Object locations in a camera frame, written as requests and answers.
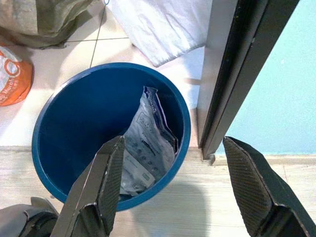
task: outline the white towel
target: white towel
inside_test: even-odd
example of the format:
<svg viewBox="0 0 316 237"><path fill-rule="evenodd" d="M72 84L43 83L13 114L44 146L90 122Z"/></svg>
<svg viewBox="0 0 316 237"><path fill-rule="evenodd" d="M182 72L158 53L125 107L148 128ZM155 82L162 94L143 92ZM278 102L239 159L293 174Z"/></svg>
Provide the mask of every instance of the white towel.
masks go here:
<svg viewBox="0 0 316 237"><path fill-rule="evenodd" d="M131 42L158 67L205 45L212 0L110 0Z"/></svg>

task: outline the wooden floor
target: wooden floor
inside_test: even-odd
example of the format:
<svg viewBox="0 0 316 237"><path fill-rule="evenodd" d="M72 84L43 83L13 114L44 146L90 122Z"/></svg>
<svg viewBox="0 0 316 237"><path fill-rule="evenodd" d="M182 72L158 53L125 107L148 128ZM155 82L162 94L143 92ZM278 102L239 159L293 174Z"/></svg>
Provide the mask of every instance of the wooden floor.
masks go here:
<svg viewBox="0 0 316 237"><path fill-rule="evenodd" d="M316 222L316 155L266 156ZM40 182L30 148L0 147L0 208L45 197L62 203ZM248 236L236 204L224 156L213 166L190 148L175 179L151 200L118 212L111 237Z"/></svg>

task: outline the light blue wall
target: light blue wall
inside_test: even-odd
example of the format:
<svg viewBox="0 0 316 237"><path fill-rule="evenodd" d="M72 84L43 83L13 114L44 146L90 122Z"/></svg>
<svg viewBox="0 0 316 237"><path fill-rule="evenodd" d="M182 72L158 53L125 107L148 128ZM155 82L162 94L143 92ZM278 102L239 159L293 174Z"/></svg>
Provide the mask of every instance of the light blue wall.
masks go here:
<svg viewBox="0 0 316 237"><path fill-rule="evenodd" d="M226 135L264 154L316 153L316 0L299 2Z"/></svg>

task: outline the orange packaging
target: orange packaging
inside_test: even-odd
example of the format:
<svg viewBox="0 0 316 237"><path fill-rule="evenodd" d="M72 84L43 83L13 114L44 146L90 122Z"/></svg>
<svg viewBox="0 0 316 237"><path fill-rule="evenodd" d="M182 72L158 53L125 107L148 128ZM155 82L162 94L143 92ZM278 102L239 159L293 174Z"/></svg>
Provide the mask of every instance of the orange packaging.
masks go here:
<svg viewBox="0 0 316 237"><path fill-rule="evenodd" d="M33 66L0 46L0 106L24 100L32 85Z"/></svg>

